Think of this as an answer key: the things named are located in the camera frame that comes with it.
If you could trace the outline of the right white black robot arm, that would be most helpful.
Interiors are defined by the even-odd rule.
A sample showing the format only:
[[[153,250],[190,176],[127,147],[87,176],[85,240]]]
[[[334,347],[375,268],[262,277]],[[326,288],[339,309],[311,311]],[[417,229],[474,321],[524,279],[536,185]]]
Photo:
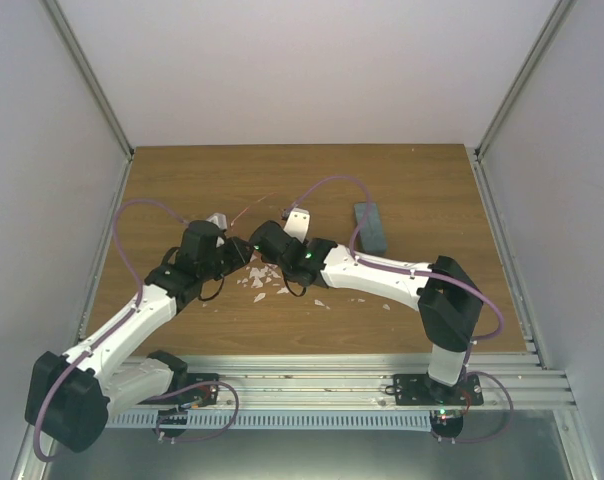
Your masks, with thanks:
[[[432,344],[423,391],[438,405],[463,398],[462,370],[484,302],[455,260],[440,256],[431,264],[408,264],[352,253],[331,240],[300,240],[274,221],[258,227],[250,244],[264,262],[280,268],[285,281],[304,289],[354,290],[417,311]]]

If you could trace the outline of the green glasses case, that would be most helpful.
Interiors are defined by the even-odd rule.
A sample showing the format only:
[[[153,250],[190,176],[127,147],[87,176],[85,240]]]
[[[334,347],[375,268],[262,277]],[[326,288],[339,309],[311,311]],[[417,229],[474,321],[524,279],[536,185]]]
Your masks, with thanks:
[[[383,256],[387,252],[388,244],[377,204],[372,203],[368,207],[365,202],[356,203],[354,214],[357,224],[362,224],[358,233],[361,251]]]

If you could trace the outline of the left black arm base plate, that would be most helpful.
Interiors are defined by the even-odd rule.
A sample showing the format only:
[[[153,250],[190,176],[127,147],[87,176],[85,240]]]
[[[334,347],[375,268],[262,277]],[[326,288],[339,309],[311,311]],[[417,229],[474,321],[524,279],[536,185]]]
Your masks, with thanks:
[[[168,389],[163,392],[163,395],[177,392],[178,390],[189,387],[189,390],[180,393],[179,395],[172,396],[168,399],[153,400],[147,399],[142,401],[142,404],[149,405],[160,405],[160,404],[175,404],[175,405],[190,405],[197,407],[205,407],[215,405],[218,397],[218,386],[217,385],[203,385],[200,387],[193,387],[193,384],[199,384],[203,382],[219,381],[220,377],[216,373],[191,373],[186,374],[175,374]]]

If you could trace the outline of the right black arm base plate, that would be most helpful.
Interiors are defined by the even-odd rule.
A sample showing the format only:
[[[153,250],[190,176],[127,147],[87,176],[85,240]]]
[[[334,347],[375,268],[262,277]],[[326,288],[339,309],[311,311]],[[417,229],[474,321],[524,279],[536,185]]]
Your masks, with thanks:
[[[398,406],[481,406],[484,404],[479,377],[463,376],[454,386],[432,380],[427,374],[395,374],[382,391]]]

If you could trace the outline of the red translucent sunglasses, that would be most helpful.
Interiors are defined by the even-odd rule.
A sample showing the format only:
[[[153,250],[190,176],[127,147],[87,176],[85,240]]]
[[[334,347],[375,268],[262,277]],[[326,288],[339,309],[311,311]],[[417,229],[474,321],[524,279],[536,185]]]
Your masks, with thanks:
[[[266,200],[267,198],[273,196],[276,192],[270,192],[260,198],[258,198],[257,200],[253,201],[252,203],[250,203],[249,205],[247,205],[244,209],[242,209],[239,213],[237,213],[232,220],[229,223],[229,227],[233,228],[237,222],[246,214],[248,213],[254,206],[257,206],[258,204],[262,203],[264,200]]]

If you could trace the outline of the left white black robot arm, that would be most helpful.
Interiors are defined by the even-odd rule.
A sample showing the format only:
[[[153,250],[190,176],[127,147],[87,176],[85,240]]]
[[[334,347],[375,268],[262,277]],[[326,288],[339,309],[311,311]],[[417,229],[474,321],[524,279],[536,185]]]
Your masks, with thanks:
[[[65,353],[45,352],[36,360],[25,407],[34,434],[79,453],[134,405],[158,397],[167,404],[183,400],[188,380],[171,357],[121,366],[153,332],[201,299],[205,283],[222,283],[252,254],[249,242],[226,236],[213,221],[191,222],[180,245],[166,252],[118,313]]]

